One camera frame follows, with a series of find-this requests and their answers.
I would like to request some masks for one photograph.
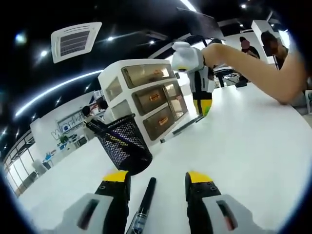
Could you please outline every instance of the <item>human arm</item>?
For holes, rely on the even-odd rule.
[[[305,89],[308,75],[297,52],[286,57],[281,70],[227,45],[212,44],[202,53],[207,66],[226,63],[281,103],[291,102]]]

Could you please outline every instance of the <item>ceiling air conditioner vent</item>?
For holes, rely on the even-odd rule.
[[[84,23],[53,32],[51,34],[53,62],[89,53],[101,26],[101,22]]]

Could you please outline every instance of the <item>black ceiling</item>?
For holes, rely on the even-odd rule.
[[[189,0],[200,12],[217,21],[238,18],[250,27],[253,19],[266,19],[269,9],[256,0]],[[240,4],[248,4],[242,9]],[[6,2],[2,14],[2,59],[0,91],[0,131],[8,126],[6,136],[0,140],[0,150],[5,144],[14,143],[17,129],[29,128],[31,116],[38,117],[55,108],[56,100],[61,103],[82,95],[89,84],[99,89],[96,77],[79,80],[65,86],[39,101],[23,116],[13,120],[14,112],[24,103],[54,84],[66,81],[94,70],[100,70],[121,59],[147,58],[153,52],[172,40],[188,33],[186,25],[177,15],[176,8],[186,6],[180,0],[89,0],[77,1],[14,1]],[[87,22],[102,22],[92,51],[54,64],[51,53],[38,59],[42,50],[49,50],[51,33],[63,27]],[[152,39],[140,30],[153,30],[168,37],[166,41]],[[221,28],[225,36],[239,33],[239,26],[227,25]],[[16,34],[24,32],[27,42],[15,44]],[[129,36],[108,42],[109,36]]]

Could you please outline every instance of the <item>black mesh pen holder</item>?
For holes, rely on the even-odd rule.
[[[131,114],[119,118],[97,133],[117,169],[129,171],[130,175],[144,171],[153,159],[134,117],[135,114]]]

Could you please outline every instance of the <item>white table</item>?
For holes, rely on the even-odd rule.
[[[299,113],[253,84],[216,89],[213,99],[206,118],[162,144],[151,165],[132,177],[129,221],[150,177],[157,178],[146,234],[190,233],[184,185],[190,170],[209,175],[266,229],[277,230],[302,198],[311,170],[312,130]],[[88,144],[77,150],[88,155],[69,155],[20,196],[40,227],[54,227],[62,212],[84,193],[93,193],[113,168],[97,139]],[[46,183],[49,189],[43,192],[40,186]]]

